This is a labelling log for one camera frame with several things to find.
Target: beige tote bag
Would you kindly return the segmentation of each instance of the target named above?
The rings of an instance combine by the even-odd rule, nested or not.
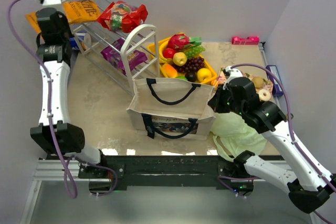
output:
[[[213,86],[175,78],[135,80],[127,112],[138,134],[205,140],[215,120],[207,105],[213,91]]]

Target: wooden tabletop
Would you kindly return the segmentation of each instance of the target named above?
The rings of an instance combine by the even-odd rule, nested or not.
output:
[[[238,63],[264,66],[258,46],[236,46],[228,42],[204,42],[204,58],[216,72],[221,67]],[[95,53],[89,57],[101,64],[111,75],[116,70]],[[241,67],[244,72],[266,78],[257,68]],[[108,155],[216,155],[211,133],[207,140],[167,140],[159,135],[151,139],[137,135],[126,113],[132,97],[87,57],[79,54],[71,73],[68,105],[72,124],[84,130],[86,141],[103,149]],[[279,155],[267,143],[262,155]]]

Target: green plastic bag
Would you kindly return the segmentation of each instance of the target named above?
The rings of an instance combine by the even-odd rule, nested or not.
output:
[[[221,143],[234,156],[238,156],[245,150],[249,150],[256,155],[265,148],[267,140],[258,132],[248,126],[241,116],[235,113],[216,113],[216,120],[211,128],[214,133],[214,142],[217,146],[218,154],[233,162],[233,158],[225,152],[222,146],[218,143],[218,137]]]

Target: red apple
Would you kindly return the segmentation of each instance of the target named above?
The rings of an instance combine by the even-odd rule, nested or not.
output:
[[[172,48],[166,48],[162,54],[163,54],[163,57],[166,59],[173,59],[174,54],[176,54],[176,51]]]

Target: black bag handle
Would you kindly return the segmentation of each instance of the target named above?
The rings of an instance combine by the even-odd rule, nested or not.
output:
[[[182,97],[181,99],[175,101],[175,102],[167,102],[167,101],[164,101],[162,100],[160,97],[158,97],[158,95],[155,93],[153,87],[152,87],[152,84],[155,84],[156,83],[156,79],[152,79],[152,78],[146,78],[146,81],[147,81],[147,84],[148,84],[148,87],[149,89],[151,90],[151,93],[152,93],[152,96],[154,96],[159,102],[163,103],[163,104],[166,104],[166,105],[176,105],[176,104],[179,104],[180,102],[183,102],[185,99],[188,98],[188,96],[198,87],[201,86],[201,84],[199,83],[192,83],[191,84],[191,89],[188,91],[188,93]]]
[[[182,138],[184,136],[187,136],[193,129],[194,126],[196,125],[197,119],[193,119],[193,118],[189,118],[188,121],[191,123],[189,129],[177,136],[171,136],[171,135],[167,135],[165,133],[163,133],[162,131],[159,131],[157,128],[154,127],[154,124],[152,122],[152,116],[148,115],[148,114],[144,114],[142,113],[142,118],[143,118],[143,123],[145,125],[145,128],[147,130],[147,136],[149,136],[150,138],[154,138],[155,137],[155,132],[157,132],[157,134],[164,136],[166,138],[169,139],[178,139],[178,138]]]

